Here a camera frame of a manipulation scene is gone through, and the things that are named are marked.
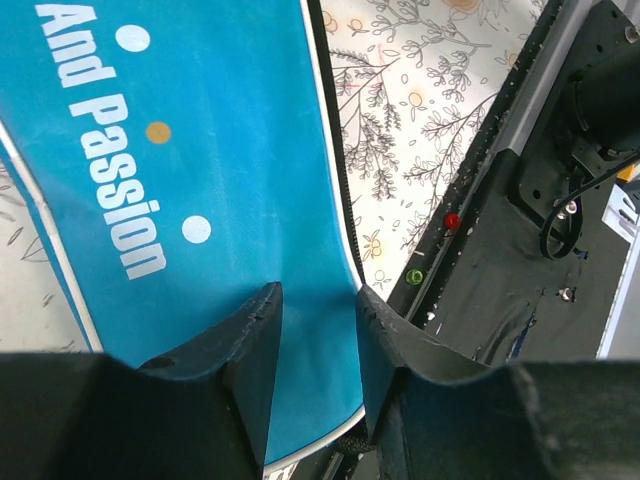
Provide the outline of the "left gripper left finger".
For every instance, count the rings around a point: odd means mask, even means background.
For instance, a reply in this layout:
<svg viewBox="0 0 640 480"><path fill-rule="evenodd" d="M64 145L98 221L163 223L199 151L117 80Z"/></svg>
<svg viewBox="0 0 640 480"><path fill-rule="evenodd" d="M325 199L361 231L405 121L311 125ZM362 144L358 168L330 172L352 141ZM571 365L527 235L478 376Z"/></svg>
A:
<svg viewBox="0 0 640 480"><path fill-rule="evenodd" d="M283 291L132 368L106 354L1 358L5 479L259 479Z"/></svg>

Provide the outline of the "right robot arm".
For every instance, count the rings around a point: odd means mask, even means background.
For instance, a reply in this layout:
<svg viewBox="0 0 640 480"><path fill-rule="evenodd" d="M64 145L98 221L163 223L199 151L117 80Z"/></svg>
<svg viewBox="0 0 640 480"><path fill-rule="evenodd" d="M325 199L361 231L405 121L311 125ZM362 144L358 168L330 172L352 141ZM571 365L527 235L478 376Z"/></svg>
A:
<svg viewBox="0 0 640 480"><path fill-rule="evenodd" d="M639 47L570 59L520 157L510 193L549 260L581 251L599 190L639 160Z"/></svg>

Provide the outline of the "blue racket cover bag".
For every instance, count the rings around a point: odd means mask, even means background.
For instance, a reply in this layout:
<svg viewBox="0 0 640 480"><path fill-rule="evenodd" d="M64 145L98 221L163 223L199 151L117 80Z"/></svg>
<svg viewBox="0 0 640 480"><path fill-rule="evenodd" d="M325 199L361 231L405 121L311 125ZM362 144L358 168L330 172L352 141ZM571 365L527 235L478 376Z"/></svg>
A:
<svg viewBox="0 0 640 480"><path fill-rule="evenodd" d="M316 1L5 1L1 142L89 347L138 367L278 282L265 463L364 414Z"/></svg>

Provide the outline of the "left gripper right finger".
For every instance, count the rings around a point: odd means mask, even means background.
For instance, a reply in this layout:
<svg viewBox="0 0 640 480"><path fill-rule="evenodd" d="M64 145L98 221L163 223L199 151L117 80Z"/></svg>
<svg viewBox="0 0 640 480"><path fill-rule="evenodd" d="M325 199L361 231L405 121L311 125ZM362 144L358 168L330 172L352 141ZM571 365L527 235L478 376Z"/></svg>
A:
<svg viewBox="0 0 640 480"><path fill-rule="evenodd" d="M384 479L635 479L639 366L489 367L356 300L365 419Z"/></svg>

